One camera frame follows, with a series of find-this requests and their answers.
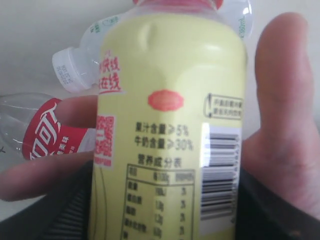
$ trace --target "plastic bottle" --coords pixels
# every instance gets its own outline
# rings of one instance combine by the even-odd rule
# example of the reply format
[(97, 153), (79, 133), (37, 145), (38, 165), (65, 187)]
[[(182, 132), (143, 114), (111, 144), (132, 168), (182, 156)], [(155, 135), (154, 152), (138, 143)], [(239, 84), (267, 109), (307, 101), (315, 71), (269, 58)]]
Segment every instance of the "plastic bottle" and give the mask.
[(57, 121), (55, 109), (60, 101), (42, 93), (0, 97), (0, 136), (26, 160), (94, 150), (95, 129), (69, 127)]
[[(219, 0), (218, 7), (220, 15), (241, 38), (251, 34), (253, 18), (249, 0)], [(105, 34), (122, 16), (118, 14), (95, 22), (85, 31), (79, 48), (69, 47), (53, 55), (56, 76), (68, 92), (88, 90), (98, 83), (100, 46)]]
[(89, 240), (233, 240), (247, 51), (213, 0), (142, 0), (104, 37)]

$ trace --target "hand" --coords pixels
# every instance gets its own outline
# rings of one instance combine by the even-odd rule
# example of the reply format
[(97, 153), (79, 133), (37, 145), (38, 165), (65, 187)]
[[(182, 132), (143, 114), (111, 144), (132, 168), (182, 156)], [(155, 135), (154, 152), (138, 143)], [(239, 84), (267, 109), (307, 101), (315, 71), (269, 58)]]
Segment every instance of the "hand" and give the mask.
[[(297, 14), (282, 14), (264, 30), (255, 59), (261, 128), (244, 141), (242, 165), (284, 200), (320, 219), (320, 137), (306, 44), (307, 23)], [(63, 124), (94, 128), (97, 97), (66, 99), (56, 115)], [(92, 152), (76, 153), (18, 165), (0, 175), (0, 198), (44, 194), (92, 159)]]

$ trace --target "finger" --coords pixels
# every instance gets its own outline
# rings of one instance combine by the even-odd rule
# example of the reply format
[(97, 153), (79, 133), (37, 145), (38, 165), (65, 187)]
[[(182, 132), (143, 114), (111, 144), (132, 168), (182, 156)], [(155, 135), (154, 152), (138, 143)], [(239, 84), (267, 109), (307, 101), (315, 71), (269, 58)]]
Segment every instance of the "finger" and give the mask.
[(85, 152), (47, 156), (15, 166), (0, 174), (0, 199), (41, 196), (92, 159), (93, 153)]
[(288, 139), (313, 122), (314, 84), (307, 55), (307, 22), (297, 13), (276, 17), (257, 46), (255, 72), (261, 131)]
[(55, 114), (59, 122), (76, 128), (95, 128), (98, 96), (71, 97), (61, 101)]

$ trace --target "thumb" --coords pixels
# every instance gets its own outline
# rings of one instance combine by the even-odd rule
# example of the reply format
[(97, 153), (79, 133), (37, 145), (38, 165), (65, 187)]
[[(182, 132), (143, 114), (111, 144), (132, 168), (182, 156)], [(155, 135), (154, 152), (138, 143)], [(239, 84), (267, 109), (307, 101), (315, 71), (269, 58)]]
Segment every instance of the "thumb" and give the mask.
[(314, 83), (307, 55), (307, 21), (284, 13), (271, 21), (257, 46), (255, 73), (261, 133), (289, 139), (314, 125)]

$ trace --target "white wall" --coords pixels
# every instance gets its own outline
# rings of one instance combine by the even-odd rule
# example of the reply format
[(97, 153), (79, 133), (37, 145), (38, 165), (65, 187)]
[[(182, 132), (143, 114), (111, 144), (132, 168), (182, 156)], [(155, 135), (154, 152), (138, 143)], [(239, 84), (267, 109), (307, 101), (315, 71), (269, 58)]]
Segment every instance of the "white wall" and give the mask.
[[(132, 0), (0, 0), (0, 95), (18, 92), (42, 92), (59, 98), (70, 95), (56, 80), (51, 65), (55, 52), (77, 46), (83, 32), (96, 20), (129, 9)], [(259, 127), (256, 100), (254, 54), (263, 27), (276, 15), (294, 11), (309, 21), (309, 55), (315, 76), (314, 115), (320, 126), (320, 22), (318, 0), (251, 0), (254, 30), (247, 41), (249, 77), (247, 82), (244, 136)], [(17, 164), (20, 159), (0, 153), (0, 171)], [(0, 201), (0, 221), (32, 201), (4, 203)]]

